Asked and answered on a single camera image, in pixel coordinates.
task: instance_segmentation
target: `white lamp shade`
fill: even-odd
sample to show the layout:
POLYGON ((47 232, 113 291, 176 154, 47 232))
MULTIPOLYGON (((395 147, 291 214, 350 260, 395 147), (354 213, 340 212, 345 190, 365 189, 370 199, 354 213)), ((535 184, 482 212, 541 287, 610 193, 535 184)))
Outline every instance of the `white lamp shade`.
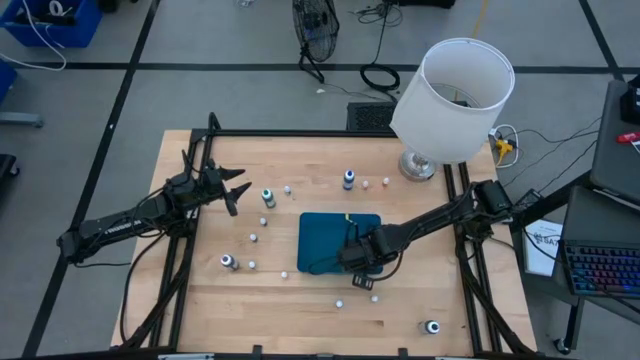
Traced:
POLYGON ((390 126, 428 160, 467 161, 487 140, 514 85, 511 63, 493 46, 474 39, 445 40, 424 56, 390 126), (477 107, 452 103, 434 90, 436 85, 455 89, 477 107))

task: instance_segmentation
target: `lamp base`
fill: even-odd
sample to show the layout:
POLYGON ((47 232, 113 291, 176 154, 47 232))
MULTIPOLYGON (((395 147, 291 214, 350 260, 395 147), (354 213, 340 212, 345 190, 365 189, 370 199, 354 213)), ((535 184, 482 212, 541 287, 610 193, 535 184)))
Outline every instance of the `lamp base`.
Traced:
POLYGON ((400 156, 398 169, 410 181, 427 181, 436 173, 436 165, 413 151, 406 150, 400 156))

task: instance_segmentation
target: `wooden table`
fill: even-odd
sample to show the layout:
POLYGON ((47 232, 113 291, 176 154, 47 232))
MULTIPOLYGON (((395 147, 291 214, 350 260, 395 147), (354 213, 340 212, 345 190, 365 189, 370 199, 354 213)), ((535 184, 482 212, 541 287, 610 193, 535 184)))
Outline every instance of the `wooden table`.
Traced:
MULTIPOLYGON (((190 131, 165 133, 152 189, 182 171, 180 150, 187 149, 189 136, 190 131)), ((366 212, 379 214, 383 223, 402 223, 448 201, 442 169, 425 183, 404 179, 398 171, 404 147, 391 138, 217 137, 213 143, 218 164, 247 170, 228 187, 246 181, 253 186, 240 199, 236 217, 220 201, 202 208, 179 351, 248 353, 261 344, 265 353, 281 354, 393 355, 406 347, 411 355, 472 355, 452 227, 413 242, 398 273, 372 292, 354 288, 350 275, 312 276, 296 269, 301 213, 366 212), (356 173, 352 191, 342 189, 347 168, 356 173), (382 186, 385 177, 391 179, 387 187, 382 186), (365 179, 368 190, 361 186, 365 179), (292 196, 285 196, 285 185, 293 189, 292 196), (274 192, 274 209, 267 209, 260 197, 265 188, 274 192), (267 218, 267 227, 260 225, 261 217, 267 218), (257 243, 249 240, 251 233, 259 236, 257 243), (238 271, 221 266, 225 253, 240 262, 238 271), (250 260, 256 270, 248 268, 250 260), (289 273, 288 279, 281 278, 282 271, 289 273), (372 294, 379 296, 378 303, 370 301, 372 294), (344 301, 342 309, 335 306, 338 299, 344 301), (418 331, 418 322, 429 319, 440 323, 438 335, 418 331)), ((472 181, 496 178, 488 144, 468 166, 472 181)), ((511 242, 507 227, 494 230, 496 238, 511 242)), ((134 255, 149 241, 139 239, 134 255)), ((136 268, 128 335, 157 299, 166 244, 164 240, 149 251, 136 268)), ((490 241, 484 250, 496 307, 535 349, 513 251, 490 241)), ((170 305, 161 344, 166 343, 172 311, 170 305)), ((478 315, 483 347, 490 349, 484 312, 478 315)), ((117 331, 113 343, 121 343, 117 331)))

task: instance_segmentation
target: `robotic arm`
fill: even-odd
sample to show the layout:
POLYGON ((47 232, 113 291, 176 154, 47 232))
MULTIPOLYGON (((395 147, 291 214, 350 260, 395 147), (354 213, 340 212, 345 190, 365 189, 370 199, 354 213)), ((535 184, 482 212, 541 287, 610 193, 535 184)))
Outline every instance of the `robotic arm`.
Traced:
POLYGON ((182 158, 185 171, 167 179, 162 188, 142 199, 134 208, 84 221, 77 229, 70 229, 58 238, 57 244, 67 262, 82 263, 102 246, 154 229, 180 236, 186 229, 191 212, 215 200, 224 199, 229 214, 236 216, 235 204, 251 183, 227 191, 223 181, 243 174, 244 170, 216 168, 213 159, 209 159, 200 172, 193 169, 184 151, 182 158), (201 174, 200 181, 193 178, 193 171, 201 174))
POLYGON ((376 278, 371 269, 394 261, 412 241, 454 223, 460 223, 467 236, 485 239, 491 236, 491 224, 508 219, 511 201, 499 182, 473 183, 467 191, 439 208, 400 225, 383 225, 338 251, 338 263, 354 274, 353 285, 371 290, 376 278))

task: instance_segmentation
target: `floor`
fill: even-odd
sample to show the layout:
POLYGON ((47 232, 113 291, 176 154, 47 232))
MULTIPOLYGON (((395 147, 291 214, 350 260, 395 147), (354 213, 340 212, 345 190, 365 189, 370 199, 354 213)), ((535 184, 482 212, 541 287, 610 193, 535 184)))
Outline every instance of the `floor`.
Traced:
MULTIPOLYGON (((8 0, 0 3, 4 7, 8 0)), ((58 258, 55 239, 74 214, 86 210, 86 218, 102 216, 131 207, 146 194, 164 130, 204 127, 210 111, 224 128, 345 128, 347 103, 366 99, 333 88, 318 94, 319 84, 296 70, 299 48, 290 4, 257 0, 239 8, 234 0, 122 1, 117 13, 103 17, 90 47, 64 50, 68 70, 18 70, 0 111, 39 113, 46 124, 0 127, 0 153, 18 156, 22 168, 0 207, 0 282, 8 285, 0 296, 0 358, 23 353, 58 258)), ((376 95, 353 64, 373 59, 380 27, 359 24, 348 13, 375 4, 336 1, 341 29, 327 61, 337 64, 325 72, 327 82, 376 95)), ((430 46, 471 35, 481 7, 479 0, 458 0, 451 10, 403 9, 403 23, 386 30, 379 58, 411 70, 400 73, 401 91, 430 46)), ((633 31, 639 12, 636 0, 489 0, 478 38, 500 49, 517 73, 498 123, 536 129, 549 138, 589 125, 601 114, 607 82, 640 73, 633 31)), ((47 49, 22 47, 6 32, 0 33, 0 47, 23 61, 58 61, 47 49)), ((543 187, 593 140, 563 145, 507 187, 509 195, 517 199, 543 187)), ((521 147, 521 161, 499 171, 503 182, 552 145, 529 133, 521 136, 521 147)), ((592 151, 543 193, 588 169, 591 156, 592 151)), ((562 214, 551 218, 562 221, 562 214)), ((132 249, 133 242, 123 242, 94 259, 127 261, 132 249)), ((37 354, 105 349, 126 271, 69 268, 37 354)), ((551 340, 564 335, 569 307, 525 290, 539 349, 558 355, 551 340)), ((637 359, 638 338, 637 325, 587 305, 572 355, 637 359)))

